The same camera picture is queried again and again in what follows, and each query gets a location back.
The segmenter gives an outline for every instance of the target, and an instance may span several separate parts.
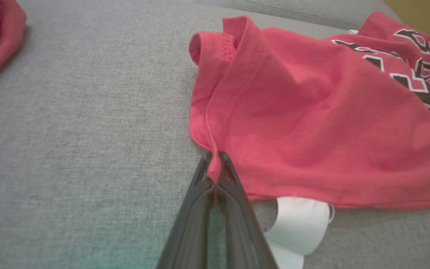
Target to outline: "gray fabric surface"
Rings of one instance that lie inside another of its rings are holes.
[[[376,10],[401,22],[399,16],[383,0],[200,0],[200,3],[346,30],[359,29]]]
[[[188,135],[197,71],[188,41],[244,12],[141,0],[20,4],[24,44],[0,72],[0,269],[155,267],[201,156]],[[344,32],[251,17],[318,38]],[[273,204],[256,211],[268,228]],[[218,268],[222,217],[212,216]],[[339,211],[312,257],[306,269],[430,268],[430,210]]]

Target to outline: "white cloth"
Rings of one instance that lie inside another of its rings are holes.
[[[299,197],[280,197],[273,227],[265,233],[279,269],[302,269],[304,256],[321,243],[330,222],[329,204]]]

